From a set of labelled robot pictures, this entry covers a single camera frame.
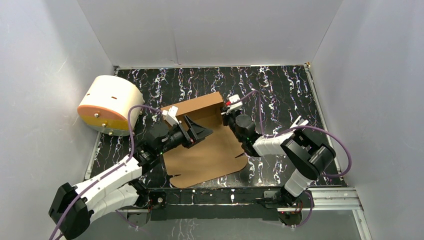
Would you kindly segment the brown cardboard box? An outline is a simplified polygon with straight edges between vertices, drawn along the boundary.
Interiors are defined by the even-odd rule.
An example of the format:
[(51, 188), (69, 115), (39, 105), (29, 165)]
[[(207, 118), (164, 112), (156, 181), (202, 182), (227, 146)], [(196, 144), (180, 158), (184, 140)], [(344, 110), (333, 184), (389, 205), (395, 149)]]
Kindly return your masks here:
[(223, 125), (219, 92), (209, 93), (173, 104), (176, 118), (183, 122), (188, 116), (196, 124), (213, 133), (187, 149), (178, 146), (163, 155), (170, 184), (188, 188), (242, 170), (248, 163), (241, 143), (228, 126)]

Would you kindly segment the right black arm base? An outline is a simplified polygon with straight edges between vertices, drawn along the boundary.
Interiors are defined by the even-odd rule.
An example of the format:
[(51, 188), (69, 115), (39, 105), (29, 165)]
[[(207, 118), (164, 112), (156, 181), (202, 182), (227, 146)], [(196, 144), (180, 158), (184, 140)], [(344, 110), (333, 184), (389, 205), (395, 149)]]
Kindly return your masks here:
[(278, 211), (278, 218), (284, 226), (292, 229), (306, 224), (315, 206), (312, 192), (308, 189), (298, 196), (292, 196), (284, 187), (279, 191), (267, 190), (263, 192), (263, 197), (255, 201), (267, 209), (289, 208)]

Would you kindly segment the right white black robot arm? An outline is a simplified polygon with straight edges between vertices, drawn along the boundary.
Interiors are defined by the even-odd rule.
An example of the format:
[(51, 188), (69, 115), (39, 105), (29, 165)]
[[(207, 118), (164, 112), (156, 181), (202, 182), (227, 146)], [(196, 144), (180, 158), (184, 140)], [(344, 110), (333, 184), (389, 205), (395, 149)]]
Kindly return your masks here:
[(252, 118), (239, 110), (222, 112), (222, 122), (228, 126), (250, 157), (285, 155), (295, 166), (295, 171), (281, 188), (282, 202), (295, 207), (306, 188), (324, 172), (336, 157), (332, 147), (315, 135), (308, 121), (298, 117), (287, 133), (264, 135), (256, 130)]

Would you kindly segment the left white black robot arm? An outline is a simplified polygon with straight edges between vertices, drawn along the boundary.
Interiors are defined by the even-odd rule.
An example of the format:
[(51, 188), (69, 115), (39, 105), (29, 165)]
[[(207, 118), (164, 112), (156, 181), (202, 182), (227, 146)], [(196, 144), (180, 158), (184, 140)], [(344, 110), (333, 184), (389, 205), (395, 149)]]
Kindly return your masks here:
[(73, 240), (108, 213), (129, 206), (151, 207), (151, 193), (139, 178), (158, 165), (164, 153), (178, 146), (189, 149), (213, 133), (187, 115), (183, 120), (172, 127), (156, 122), (131, 153), (109, 169), (76, 185), (61, 185), (48, 211), (55, 223), (49, 238)]

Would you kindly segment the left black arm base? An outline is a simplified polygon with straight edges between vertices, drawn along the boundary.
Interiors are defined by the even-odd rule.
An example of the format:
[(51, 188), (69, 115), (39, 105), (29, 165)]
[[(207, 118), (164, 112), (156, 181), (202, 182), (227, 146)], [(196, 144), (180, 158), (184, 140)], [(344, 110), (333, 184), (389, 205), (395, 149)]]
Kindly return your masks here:
[(136, 230), (141, 229), (152, 218), (153, 210), (163, 210), (166, 207), (166, 192), (162, 190), (151, 190), (142, 185), (133, 185), (138, 194), (135, 207), (147, 210), (142, 213), (129, 213), (125, 217), (129, 225)]

